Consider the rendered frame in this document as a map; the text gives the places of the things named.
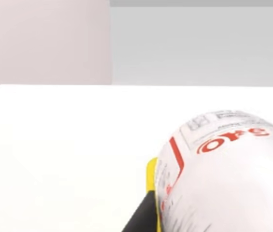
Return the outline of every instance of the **red stripe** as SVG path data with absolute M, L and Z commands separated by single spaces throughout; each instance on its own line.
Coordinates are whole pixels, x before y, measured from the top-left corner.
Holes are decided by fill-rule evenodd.
M 177 180 L 178 180 L 178 178 L 179 178 L 179 176 L 181 175 L 181 172 L 184 169 L 184 160 L 183 160 L 183 157 L 182 157 L 182 155 L 181 155 L 181 153 L 179 151 L 179 148 L 177 146 L 177 143 L 176 143 L 174 137 L 172 137 L 170 139 L 170 144 L 172 146 L 173 152 L 175 154 L 175 157 L 176 157 L 176 160 L 177 160 L 177 163 L 178 163 L 178 166 L 179 166 L 179 174 L 178 174 L 178 176 L 176 178 L 176 181 L 175 181 L 175 183 L 176 183 Z

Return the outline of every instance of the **white table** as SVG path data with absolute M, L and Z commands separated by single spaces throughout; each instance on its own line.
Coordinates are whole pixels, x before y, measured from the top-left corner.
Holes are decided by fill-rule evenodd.
M 273 88 L 0 86 L 0 232 L 119 232 L 145 168 L 191 117 L 273 123 Z

